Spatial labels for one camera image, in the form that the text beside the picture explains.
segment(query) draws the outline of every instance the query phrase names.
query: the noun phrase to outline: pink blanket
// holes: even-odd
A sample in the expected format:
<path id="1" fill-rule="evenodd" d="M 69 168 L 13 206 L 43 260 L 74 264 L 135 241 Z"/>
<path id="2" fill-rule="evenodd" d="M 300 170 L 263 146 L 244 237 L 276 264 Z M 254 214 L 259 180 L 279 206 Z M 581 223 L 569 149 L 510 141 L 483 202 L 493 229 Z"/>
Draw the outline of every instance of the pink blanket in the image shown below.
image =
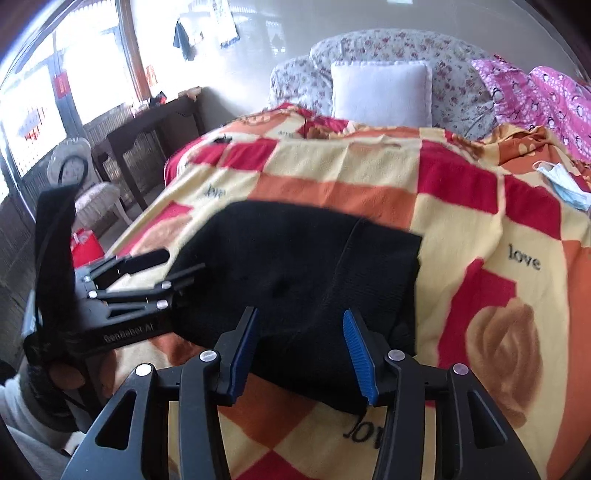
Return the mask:
<path id="1" fill-rule="evenodd" d="M 529 75 L 499 56 L 474 60 L 495 101 L 497 121 L 532 130 L 550 128 L 569 153 L 591 161 L 591 92 L 564 73 L 549 67 Z"/>

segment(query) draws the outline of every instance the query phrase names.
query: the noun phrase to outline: blanket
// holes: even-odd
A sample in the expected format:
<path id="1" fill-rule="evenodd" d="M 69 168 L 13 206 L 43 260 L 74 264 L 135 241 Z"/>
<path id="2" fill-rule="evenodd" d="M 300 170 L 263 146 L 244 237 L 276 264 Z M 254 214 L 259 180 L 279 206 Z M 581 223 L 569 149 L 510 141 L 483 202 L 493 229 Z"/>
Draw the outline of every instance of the blanket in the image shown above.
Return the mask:
<path id="1" fill-rule="evenodd" d="M 423 237 L 417 359 L 469 365 L 541 477 L 556 480 L 591 433 L 591 240 L 589 218 L 532 171 L 538 160 L 562 162 L 590 190 L 544 127 L 501 125 L 471 142 L 437 128 L 370 128 L 282 105 L 170 159 L 167 188 L 111 253 L 166 247 L 171 259 L 116 287 L 160 281 L 195 232 L 237 200 L 325 207 L 415 232 Z M 180 365 L 200 350 L 172 333 L 127 346 L 118 351 L 117 382 L 140 362 Z M 177 406 L 170 411 L 169 454 L 178 464 Z M 252 374 L 236 406 L 219 409 L 230 472 L 240 480 L 370 478 L 384 416 L 383 408 L 364 417 L 336 411 Z M 434 421 L 426 406 L 425 479 L 433 477 Z"/>
<path id="2" fill-rule="evenodd" d="M 564 73 L 536 67 L 529 74 L 495 55 L 472 65 L 495 102 L 496 120 L 550 128 L 567 150 L 591 160 L 591 92 Z"/>

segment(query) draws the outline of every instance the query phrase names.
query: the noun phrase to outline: white chair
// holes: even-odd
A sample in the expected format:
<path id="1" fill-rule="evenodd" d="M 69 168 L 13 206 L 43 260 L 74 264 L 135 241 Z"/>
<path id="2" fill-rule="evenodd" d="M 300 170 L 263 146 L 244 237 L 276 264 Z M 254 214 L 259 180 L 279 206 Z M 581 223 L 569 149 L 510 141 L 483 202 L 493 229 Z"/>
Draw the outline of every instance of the white chair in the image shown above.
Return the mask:
<path id="1" fill-rule="evenodd" d="M 132 220 L 125 213 L 117 186 L 108 181 L 100 181 L 96 174 L 87 139 L 66 138 L 55 147 L 47 166 L 49 183 L 53 186 L 60 184 L 59 176 L 62 167 L 62 183 L 72 183 L 82 178 L 83 164 L 72 157 L 81 157 L 88 162 L 88 176 L 76 199 L 76 220 L 72 230 L 74 232 L 80 228 L 92 230 L 94 225 L 113 207 L 115 213 L 127 225 L 131 225 Z"/>

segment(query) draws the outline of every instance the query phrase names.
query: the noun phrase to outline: orange blanket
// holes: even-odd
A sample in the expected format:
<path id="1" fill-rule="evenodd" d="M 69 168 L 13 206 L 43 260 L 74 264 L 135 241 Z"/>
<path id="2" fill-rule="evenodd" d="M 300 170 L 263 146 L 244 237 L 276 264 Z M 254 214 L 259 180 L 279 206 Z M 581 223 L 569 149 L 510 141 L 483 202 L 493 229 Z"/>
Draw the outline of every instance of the orange blanket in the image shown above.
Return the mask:
<path id="1" fill-rule="evenodd" d="M 214 144 L 226 135 L 229 144 Z M 159 247 L 162 267 L 123 278 L 152 286 L 215 212 L 242 199 L 364 215 L 423 236 L 416 284 L 417 359 L 473 369 L 507 416 L 542 478 L 558 479 L 591 434 L 589 218 L 562 203 L 537 160 L 562 162 L 589 191 L 588 166 L 551 131 L 503 125 L 483 142 L 441 129 L 368 128 L 285 105 L 210 132 L 172 158 L 169 184 L 113 247 Z M 179 365 L 199 347 L 174 334 L 118 352 L 121 382 L 140 362 Z M 254 375 L 220 408 L 233 478 L 370 478 L 385 412 L 365 418 L 282 390 Z M 170 454 L 176 406 L 171 406 Z M 423 477 L 433 477 L 434 411 L 426 407 Z"/>

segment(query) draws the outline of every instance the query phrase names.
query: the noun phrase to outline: surgical mask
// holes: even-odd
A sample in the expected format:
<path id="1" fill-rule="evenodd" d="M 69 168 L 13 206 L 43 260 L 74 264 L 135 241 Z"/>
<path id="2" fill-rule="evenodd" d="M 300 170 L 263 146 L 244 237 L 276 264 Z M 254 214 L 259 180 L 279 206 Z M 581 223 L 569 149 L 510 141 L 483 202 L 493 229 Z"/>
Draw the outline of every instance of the surgical mask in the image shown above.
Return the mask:
<path id="1" fill-rule="evenodd" d="M 583 212 L 589 210 L 591 207 L 591 193 L 580 189 L 562 163 L 554 165 L 550 162 L 538 161 L 532 166 L 549 179 L 556 194 L 566 203 Z"/>

